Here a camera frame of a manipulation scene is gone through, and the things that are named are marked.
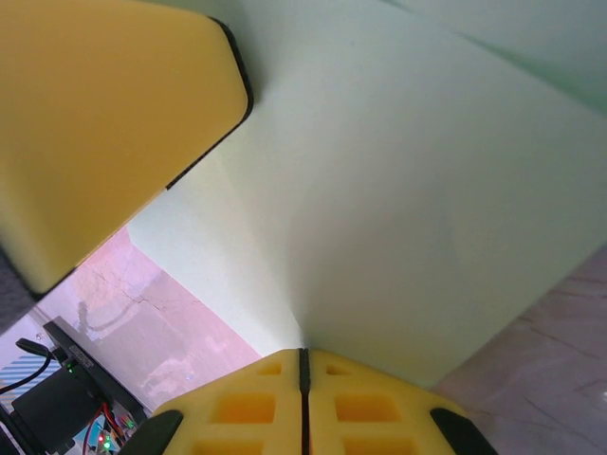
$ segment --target yellow foam padding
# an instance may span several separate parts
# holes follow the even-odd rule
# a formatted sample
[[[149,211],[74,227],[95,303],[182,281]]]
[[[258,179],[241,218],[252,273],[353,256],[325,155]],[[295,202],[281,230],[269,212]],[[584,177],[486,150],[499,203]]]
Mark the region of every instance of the yellow foam padding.
[[[284,350],[162,405],[184,418],[164,455],[302,452],[299,352]]]
[[[323,351],[310,354],[310,444],[315,455],[452,455],[430,416],[451,401]]]
[[[0,1],[0,241],[44,293],[246,116],[212,19]]]

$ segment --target tiled floor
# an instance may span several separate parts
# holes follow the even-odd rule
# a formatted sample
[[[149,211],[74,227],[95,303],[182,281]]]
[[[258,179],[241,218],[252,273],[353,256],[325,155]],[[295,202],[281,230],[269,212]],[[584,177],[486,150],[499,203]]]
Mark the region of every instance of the tiled floor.
[[[121,230],[30,314],[146,406],[259,358]],[[436,386],[501,454],[607,453],[607,247]]]

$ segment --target black cable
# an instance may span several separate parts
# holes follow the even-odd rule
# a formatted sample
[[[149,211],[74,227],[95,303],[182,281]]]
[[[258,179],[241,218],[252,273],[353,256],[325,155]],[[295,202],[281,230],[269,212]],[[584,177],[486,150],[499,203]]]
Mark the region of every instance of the black cable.
[[[46,347],[45,347],[45,350],[46,350],[46,360],[45,360],[45,363],[42,365],[42,367],[40,367],[37,372],[30,374],[28,377],[21,379],[20,381],[17,381],[14,384],[10,384],[9,386],[3,387],[2,389],[0,389],[0,395],[2,395],[3,393],[6,393],[7,391],[14,391],[15,389],[23,386],[24,384],[27,384],[29,381],[31,381],[32,379],[35,379],[40,374],[42,374],[44,372],[44,370],[46,370],[46,367],[48,367],[48,365],[50,365],[50,360],[52,359],[51,352]],[[39,351],[39,352],[34,353],[28,349],[24,349],[24,351],[30,352],[32,354],[37,354],[37,355],[42,352],[42,351]]]

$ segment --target yellow foam block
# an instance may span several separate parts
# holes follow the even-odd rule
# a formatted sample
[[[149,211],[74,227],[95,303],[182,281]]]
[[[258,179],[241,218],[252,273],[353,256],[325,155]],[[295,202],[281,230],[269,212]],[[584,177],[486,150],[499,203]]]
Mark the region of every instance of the yellow foam block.
[[[156,412],[184,418],[164,455],[295,455],[302,444],[298,350],[280,351]]]
[[[310,444],[315,455],[452,455],[430,416],[451,401],[347,358],[310,353]]]
[[[0,242],[34,293],[248,113],[212,19],[136,1],[0,2]]]

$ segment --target marble floor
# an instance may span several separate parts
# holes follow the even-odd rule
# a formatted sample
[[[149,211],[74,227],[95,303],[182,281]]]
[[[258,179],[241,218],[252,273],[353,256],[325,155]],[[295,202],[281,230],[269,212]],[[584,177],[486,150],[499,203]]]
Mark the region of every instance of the marble floor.
[[[259,358],[126,228],[27,318],[61,318],[151,410]],[[435,390],[503,455],[607,453],[607,246]]]

